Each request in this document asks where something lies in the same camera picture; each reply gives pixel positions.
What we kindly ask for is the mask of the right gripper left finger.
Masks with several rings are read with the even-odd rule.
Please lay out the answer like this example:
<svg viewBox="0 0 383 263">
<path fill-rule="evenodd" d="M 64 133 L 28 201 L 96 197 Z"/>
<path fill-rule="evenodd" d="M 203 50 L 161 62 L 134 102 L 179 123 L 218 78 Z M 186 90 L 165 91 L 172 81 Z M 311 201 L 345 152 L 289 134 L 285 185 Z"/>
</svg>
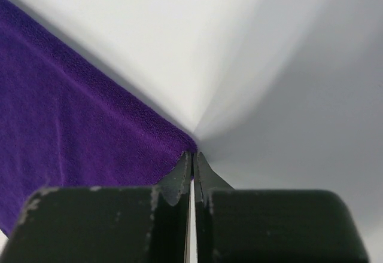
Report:
<svg viewBox="0 0 383 263">
<path fill-rule="evenodd" d="M 7 262 L 186 262 L 191 153 L 153 186 L 42 188 L 23 207 Z"/>
</svg>

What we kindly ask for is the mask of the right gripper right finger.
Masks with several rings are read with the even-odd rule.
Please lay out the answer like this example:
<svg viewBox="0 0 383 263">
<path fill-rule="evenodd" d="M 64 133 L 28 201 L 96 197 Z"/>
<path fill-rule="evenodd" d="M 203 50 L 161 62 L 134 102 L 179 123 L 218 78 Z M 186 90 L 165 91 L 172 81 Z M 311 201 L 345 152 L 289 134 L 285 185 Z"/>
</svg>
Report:
<svg viewBox="0 0 383 263">
<path fill-rule="evenodd" d="M 320 189 L 234 189 L 193 155 L 199 262 L 368 262 L 351 213 Z"/>
</svg>

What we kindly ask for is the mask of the purple towel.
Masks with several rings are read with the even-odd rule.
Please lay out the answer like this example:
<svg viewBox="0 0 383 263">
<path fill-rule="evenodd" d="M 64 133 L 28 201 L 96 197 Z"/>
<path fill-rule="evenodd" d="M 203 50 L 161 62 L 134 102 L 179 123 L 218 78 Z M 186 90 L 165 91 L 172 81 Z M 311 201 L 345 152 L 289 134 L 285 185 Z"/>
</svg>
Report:
<svg viewBox="0 0 383 263">
<path fill-rule="evenodd" d="M 197 146 L 1 0 L 1 231 L 41 186 L 151 185 Z"/>
</svg>

